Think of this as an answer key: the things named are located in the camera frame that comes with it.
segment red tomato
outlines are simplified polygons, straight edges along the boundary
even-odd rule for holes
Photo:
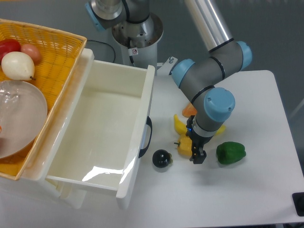
[[[9,52],[20,51],[21,45],[15,39],[4,39],[0,41],[0,64],[2,58]]]

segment open drawer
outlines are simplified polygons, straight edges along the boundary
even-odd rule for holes
[[[76,208],[89,190],[116,195],[124,209],[138,170],[155,69],[93,61],[87,49],[82,58],[92,60],[76,75],[83,85],[67,90],[57,122],[22,178]]]

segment black handle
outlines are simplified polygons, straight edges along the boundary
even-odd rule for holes
[[[148,145],[147,145],[145,148],[143,148],[143,149],[141,149],[141,150],[139,151],[139,156],[138,156],[138,158],[143,157],[144,154],[147,152],[147,150],[148,150],[148,148],[149,148],[149,146],[150,146],[151,138],[152,138],[152,121],[151,121],[150,117],[148,117],[148,116],[147,116],[146,125],[148,125],[148,126],[151,128],[150,138],[149,138]]]

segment blue joint cap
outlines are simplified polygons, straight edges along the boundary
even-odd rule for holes
[[[88,14],[89,14],[92,22],[94,23],[94,26],[97,29],[97,31],[99,31],[99,32],[105,31],[105,28],[97,20],[95,14],[93,13],[93,11],[90,7],[90,4],[88,2],[85,4],[85,9],[88,12]]]
[[[233,94],[224,88],[211,89],[204,98],[204,109],[211,120],[224,122],[236,105]]]
[[[249,64],[252,61],[252,52],[250,47],[243,41],[238,41],[236,42],[237,44],[239,44],[242,48],[243,51],[243,65],[242,65],[242,69],[244,69],[245,67],[249,66]]]
[[[191,59],[185,59],[176,65],[176,67],[172,70],[172,78],[178,88],[181,85],[182,79],[193,64],[195,64],[195,62],[193,62]]]

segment yellow basket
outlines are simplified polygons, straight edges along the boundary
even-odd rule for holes
[[[28,81],[43,93],[48,115],[44,127],[34,142],[18,153],[0,159],[0,177],[18,180],[38,150],[60,98],[67,87],[76,63],[86,45],[86,38],[43,26],[0,19],[0,40],[15,39],[21,45],[33,44],[41,52],[42,61],[35,66],[36,81]],[[0,81],[5,77],[0,67]]]

